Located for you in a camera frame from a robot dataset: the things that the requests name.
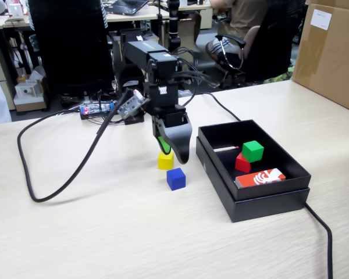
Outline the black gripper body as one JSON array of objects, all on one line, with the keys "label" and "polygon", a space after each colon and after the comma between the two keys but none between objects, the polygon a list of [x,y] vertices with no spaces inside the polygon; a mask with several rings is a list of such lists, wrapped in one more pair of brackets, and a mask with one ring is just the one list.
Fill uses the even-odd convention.
[{"label": "black gripper body", "polygon": [[144,83],[144,94],[149,99],[146,111],[163,121],[165,127],[177,127],[189,123],[186,109],[179,105],[177,83]]}]

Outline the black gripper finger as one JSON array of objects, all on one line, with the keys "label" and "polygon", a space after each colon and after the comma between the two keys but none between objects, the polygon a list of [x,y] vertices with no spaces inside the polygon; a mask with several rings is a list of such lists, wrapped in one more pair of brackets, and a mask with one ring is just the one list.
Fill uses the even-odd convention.
[{"label": "black gripper finger", "polygon": [[164,139],[162,138],[158,127],[156,125],[156,121],[155,121],[155,117],[152,116],[152,129],[153,129],[153,135],[155,137],[155,139],[157,140],[159,147],[161,149],[161,151],[165,154],[168,155],[171,153],[171,147],[164,141]]},{"label": "black gripper finger", "polygon": [[178,161],[186,164],[190,155],[190,139],[192,135],[192,125],[187,115],[182,117],[183,123],[178,126],[163,126],[163,139],[173,149]]}]

